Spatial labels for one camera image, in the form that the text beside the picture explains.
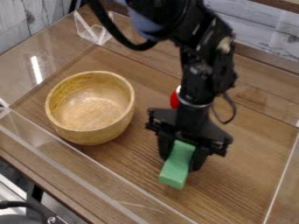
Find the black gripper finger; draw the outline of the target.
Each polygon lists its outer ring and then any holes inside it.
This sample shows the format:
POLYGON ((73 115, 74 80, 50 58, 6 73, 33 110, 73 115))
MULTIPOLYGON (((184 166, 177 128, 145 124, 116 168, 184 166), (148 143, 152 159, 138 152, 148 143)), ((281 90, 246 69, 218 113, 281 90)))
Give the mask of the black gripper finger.
POLYGON ((209 155, 209 149, 205 146, 200 146, 194 149, 194 152, 192 153, 192 156, 190 156, 190 162, 189 162, 190 172, 196 172, 201 168, 208 155, 209 155))
POLYGON ((169 157, 172 146, 173 146, 173 135, 170 135, 168 132, 158 131, 157 148, 158 148, 158 155, 162 160, 165 160, 169 157))

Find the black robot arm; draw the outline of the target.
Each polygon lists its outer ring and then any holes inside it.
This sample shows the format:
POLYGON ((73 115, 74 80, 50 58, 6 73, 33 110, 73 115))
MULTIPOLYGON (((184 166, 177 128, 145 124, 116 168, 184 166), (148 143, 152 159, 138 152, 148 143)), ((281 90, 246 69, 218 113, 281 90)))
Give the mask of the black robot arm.
POLYGON ((134 29, 144 37, 136 44, 117 28, 100 0, 90 0, 97 20, 116 41, 136 51, 170 41, 180 51, 181 84, 176 108, 149 108, 145 127, 157 135, 161 159, 170 158, 173 143, 194 147, 186 170, 197 171, 209 155, 224 156, 233 138, 210 120, 214 98, 230 100, 237 74, 233 65, 234 35, 202 0, 120 0, 134 29))

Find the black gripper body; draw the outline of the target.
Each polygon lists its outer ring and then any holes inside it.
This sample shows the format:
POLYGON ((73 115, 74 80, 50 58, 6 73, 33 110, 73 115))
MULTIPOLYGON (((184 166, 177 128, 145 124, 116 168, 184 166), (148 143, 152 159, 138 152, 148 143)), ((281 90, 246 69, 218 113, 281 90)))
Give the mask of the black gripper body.
POLYGON ((169 108, 149 108, 145 127, 154 132, 168 132, 173 141, 180 140, 196 147, 205 146, 209 155, 225 156, 226 148, 233 142, 232 136, 210 121, 209 116, 177 116, 177 110, 169 108))

